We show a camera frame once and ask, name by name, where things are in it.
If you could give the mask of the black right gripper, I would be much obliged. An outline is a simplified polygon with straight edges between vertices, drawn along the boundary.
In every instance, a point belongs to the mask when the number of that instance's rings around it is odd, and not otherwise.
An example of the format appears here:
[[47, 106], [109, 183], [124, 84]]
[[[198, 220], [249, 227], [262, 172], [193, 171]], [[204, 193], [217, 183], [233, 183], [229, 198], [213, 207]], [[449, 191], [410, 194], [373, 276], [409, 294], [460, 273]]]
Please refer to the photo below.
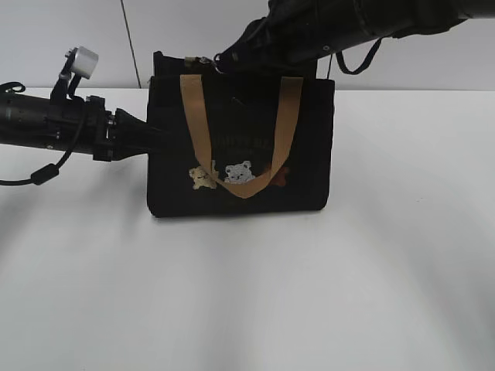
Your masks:
[[214, 62], [222, 73], [290, 71], [369, 41], [359, 1], [270, 1]]

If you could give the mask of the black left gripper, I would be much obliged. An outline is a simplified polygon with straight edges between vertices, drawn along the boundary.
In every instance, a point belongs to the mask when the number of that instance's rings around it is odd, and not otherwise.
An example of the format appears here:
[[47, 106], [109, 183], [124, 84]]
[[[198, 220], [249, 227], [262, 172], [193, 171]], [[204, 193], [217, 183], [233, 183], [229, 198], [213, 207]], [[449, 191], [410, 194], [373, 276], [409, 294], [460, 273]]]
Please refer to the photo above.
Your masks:
[[136, 155], [163, 151], [169, 133], [154, 128], [128, 112], [117, 108], [105, 109], [105, 99], [92, 97], [93, 160], [121, 161]]

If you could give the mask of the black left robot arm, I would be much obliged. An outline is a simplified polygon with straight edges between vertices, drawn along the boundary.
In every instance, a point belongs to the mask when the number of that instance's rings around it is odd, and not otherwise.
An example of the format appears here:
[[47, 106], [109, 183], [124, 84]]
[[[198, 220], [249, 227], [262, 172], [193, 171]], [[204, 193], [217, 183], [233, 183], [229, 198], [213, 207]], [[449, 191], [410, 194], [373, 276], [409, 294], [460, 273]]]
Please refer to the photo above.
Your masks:
[[1, 143], [55, 151], [72, 149], [100, 162], [160, 153], [168, 133], [122, 109], [105, 108], [105, 99], [51, 100], [25, 95], [18, 82], [1, 85]]

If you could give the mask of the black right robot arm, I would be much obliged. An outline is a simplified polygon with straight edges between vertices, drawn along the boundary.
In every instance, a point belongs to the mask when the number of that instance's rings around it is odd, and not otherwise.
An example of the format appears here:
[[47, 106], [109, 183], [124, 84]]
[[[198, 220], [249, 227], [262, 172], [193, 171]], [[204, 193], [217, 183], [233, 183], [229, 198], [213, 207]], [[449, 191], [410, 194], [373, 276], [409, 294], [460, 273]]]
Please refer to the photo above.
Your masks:
[[493, 17], [492, 1], [270, 1], [268, 14], [213, 61], [221, 73], [282, 72], [334, 55], [343, 73], [357, 75], [383, 39], [430, 36]]

